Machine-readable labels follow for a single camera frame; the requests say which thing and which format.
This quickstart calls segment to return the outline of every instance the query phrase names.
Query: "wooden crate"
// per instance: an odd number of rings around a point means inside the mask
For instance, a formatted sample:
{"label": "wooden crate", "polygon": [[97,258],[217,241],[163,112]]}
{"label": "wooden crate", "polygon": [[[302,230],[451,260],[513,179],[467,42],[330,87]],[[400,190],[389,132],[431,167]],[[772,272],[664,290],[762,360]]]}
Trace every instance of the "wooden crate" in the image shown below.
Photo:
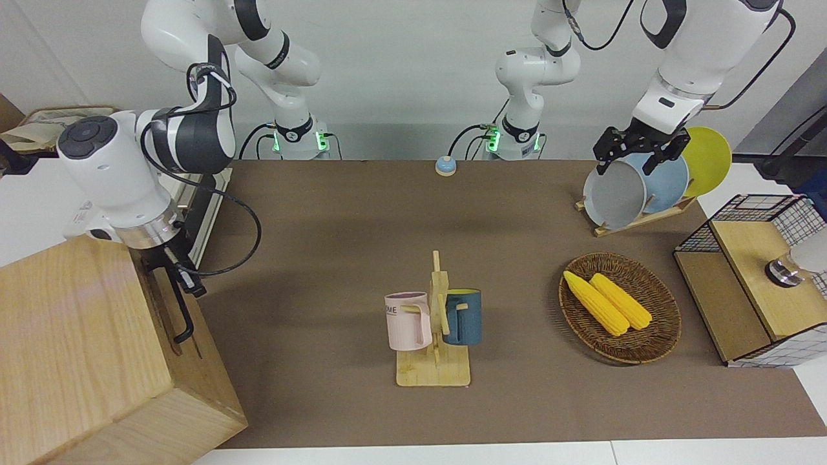
{"label": "wooden crate", "polygon": [[764,272],[790,249],[779,228],[805,236],[823,220],[802,199],[776,197],[736,197],[675,251],[721,360],[732,367],[791,367],[827,353],[827,300],[815,280],[786,289]]}
{"label": "wooden crate", "polygon": [[78,237],[0,268],[0,463],[184,464],[246,419],[198,303]]}

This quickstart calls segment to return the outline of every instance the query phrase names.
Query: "mug rack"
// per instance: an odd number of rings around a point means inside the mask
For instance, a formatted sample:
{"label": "mug rack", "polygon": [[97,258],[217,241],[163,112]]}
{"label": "mug rack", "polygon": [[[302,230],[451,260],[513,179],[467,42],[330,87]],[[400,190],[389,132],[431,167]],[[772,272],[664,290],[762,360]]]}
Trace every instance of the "mug rack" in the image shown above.
{"label": "mug rack", "polygon": [[439,262],[439,251],[433,251],[433,271],[428,292],[433,342],[426,348],[396,353],[396,384],[411,386],[468,386],[471,384],[471,362],[467,346],[444,343],[448,335],[447,311],[448,272]]}

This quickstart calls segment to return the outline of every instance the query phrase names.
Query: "mug handle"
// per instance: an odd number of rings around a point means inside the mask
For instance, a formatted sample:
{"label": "mug handle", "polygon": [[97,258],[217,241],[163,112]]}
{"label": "mug handle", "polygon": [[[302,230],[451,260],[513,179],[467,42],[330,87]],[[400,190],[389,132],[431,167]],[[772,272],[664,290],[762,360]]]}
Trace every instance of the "mug handle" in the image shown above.
{"label": "mug handle", "polygon": [[462,313],[460,310],[468,310],[468,304],[462,303],[457,305],[457,341],[462,340]]}
{"label": "mug handle", "polygon": [[402,307],[402,311],[404,311],[406,313],[419,314],[419,329],[420,329],[420,331],[419,331],[419,334],[417,334],[416,342],[417,342],[417,344],[423,344],[425,342],[425,331],[426,330],[427,331],[431,330],[431,322],[430,321],[426,322],[425,318],[423,318],[423,316],[422,316],[423,314],[428,313],[428,311],[426,311],[427,307],[424,307],[424,306],[419,305],[419,304],[402,305],[401,307]]}

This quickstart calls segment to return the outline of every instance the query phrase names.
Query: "wicker basket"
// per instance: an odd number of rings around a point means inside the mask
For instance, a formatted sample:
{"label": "wicker basket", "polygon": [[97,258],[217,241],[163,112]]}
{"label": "wicker basket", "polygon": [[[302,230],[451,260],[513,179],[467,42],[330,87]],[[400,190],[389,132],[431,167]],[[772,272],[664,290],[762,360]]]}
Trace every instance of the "wicker basket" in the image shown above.
{"label": "wicker basket", "polygon": [[647,328],[630,329],[616,338],[597,323],[561,278],[558,297],[566,322],[595,352],[616,362],[637,365],[663,358],[675,348],[681,337],[681,313],[669,289],[646,267],[625,256],[600,252],[575,259],[566,270],[585,280],[603,273],[652,314]]}

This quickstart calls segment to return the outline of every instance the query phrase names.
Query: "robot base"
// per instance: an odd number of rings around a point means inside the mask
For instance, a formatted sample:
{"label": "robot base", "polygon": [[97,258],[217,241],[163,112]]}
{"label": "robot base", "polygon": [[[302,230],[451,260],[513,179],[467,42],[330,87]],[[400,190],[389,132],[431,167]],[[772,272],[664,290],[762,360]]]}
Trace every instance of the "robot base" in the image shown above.
{"label": "robot base", "polygon": [[278,132],[275,134],[278,151],[268,150],[261,154],[262,160],[329,160],[330,146],[327,144],[327,124],[316,121],[301,141],[291,142]]}
{"label": "robot base", "polygon": [[536,160],[540,147],[537,144],[539,138],[538,134],[529,139],[523,144],[518,144],[516,141],[509,141],[506,137],[500,138],[500,143],[496,151],[491,151],[489,146],[485,147],[485,160],[505,160],[505,161],[520,161],[520,160]]}

